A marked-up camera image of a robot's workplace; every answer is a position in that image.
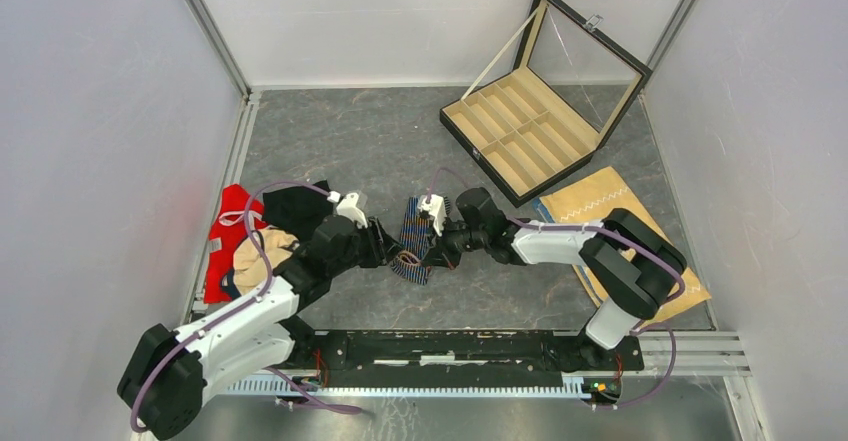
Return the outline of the blue striped boxer shorts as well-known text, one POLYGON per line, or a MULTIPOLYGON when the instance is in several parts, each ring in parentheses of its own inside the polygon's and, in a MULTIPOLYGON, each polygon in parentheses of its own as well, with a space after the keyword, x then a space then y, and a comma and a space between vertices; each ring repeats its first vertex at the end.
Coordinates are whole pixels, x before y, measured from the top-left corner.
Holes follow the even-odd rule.
POLYGON ((404 213, 399 242, 402 252, 389 263, 391 271, 397 276, 417 285, 428 283, 432 266, 421 266, 430 244, 428 241, 429 221, 419 215, 420 197, 410 197, 404 213))

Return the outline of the black underwear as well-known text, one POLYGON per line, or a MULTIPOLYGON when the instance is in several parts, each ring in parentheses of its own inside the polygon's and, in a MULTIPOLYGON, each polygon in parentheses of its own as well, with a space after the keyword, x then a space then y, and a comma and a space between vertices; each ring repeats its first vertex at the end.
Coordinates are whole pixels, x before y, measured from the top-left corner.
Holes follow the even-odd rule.
POLYGON ((266 192, 262 195, 262 204, 265 223, 295 236, 302 243, 309 242, 323 220, 334 211, 326 195, 306 187, 266 192))

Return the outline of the black compartment box glass lid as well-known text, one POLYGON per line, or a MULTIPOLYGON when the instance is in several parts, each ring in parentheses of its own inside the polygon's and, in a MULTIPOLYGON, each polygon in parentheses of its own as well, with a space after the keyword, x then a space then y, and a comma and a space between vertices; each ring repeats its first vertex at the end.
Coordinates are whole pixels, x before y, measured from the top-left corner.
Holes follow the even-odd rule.
POLYGON ((519 207, 585 166, 653 71, 564 0, 532 0, 527 18, 442 125, 519 207))

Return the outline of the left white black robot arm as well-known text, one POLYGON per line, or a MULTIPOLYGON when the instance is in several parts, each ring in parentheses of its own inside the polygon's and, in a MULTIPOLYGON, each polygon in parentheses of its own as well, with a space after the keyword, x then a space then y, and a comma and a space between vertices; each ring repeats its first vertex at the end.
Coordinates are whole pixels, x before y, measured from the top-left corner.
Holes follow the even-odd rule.
POLYGON ((171 439, 236 381, 283 362, 306 366, 314 342, 289 329, 297 314, 327 294, 335 277, 352 268, 385 266, 403 249, 374 217, 360 228, 331 215, 287 259, 267 269, 268 279, 249 293, 193 323, 151 326, 117 386, 131 410, 131 429, 171 439))

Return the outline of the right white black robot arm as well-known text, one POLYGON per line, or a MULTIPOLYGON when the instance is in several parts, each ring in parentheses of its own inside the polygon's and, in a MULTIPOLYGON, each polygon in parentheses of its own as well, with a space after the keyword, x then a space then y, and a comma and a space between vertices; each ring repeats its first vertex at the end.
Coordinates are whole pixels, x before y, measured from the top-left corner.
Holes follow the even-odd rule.
POLYGON ((577 343, 580 361, 602 369, 634 329, 685 292, 681 252, 624 208, 579 224, 519 220, 497 207, 488 190, 472 188, 448 216, 443 197, 423 195, 418 214, 428 223, 427 267, 455 268, 464 254, 484 251, 505 265, 565 264, 588 269, 607 297, 587 321, 577 343))

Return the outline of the beige underwear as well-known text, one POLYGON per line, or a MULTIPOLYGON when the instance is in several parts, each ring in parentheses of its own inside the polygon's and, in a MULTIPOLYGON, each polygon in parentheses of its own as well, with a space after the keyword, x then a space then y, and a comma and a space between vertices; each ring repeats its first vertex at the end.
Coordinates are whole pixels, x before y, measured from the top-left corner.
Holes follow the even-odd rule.
MULTIPOLYGON (((252 232, 272 268, 288 259, 298 247, 299 240, 275 227, 252 232)), ((256 246, 245 239, 234 251, 232 267, 221 279, 221 289, 231 299, 249 293, 267 280, 268 270, 256 246)))

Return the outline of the red underwear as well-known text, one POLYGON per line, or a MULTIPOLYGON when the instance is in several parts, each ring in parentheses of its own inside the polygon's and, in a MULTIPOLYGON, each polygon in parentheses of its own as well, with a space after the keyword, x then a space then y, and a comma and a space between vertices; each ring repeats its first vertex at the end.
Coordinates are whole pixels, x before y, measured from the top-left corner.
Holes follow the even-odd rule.
POLYGON ((234 277, 234 254, 247 239, 244 208, 250 198, 239 184, 222 190, 218 213, 208 235, 208 257, 203 301, 206 304, 229 302, 240 296, 234 277))

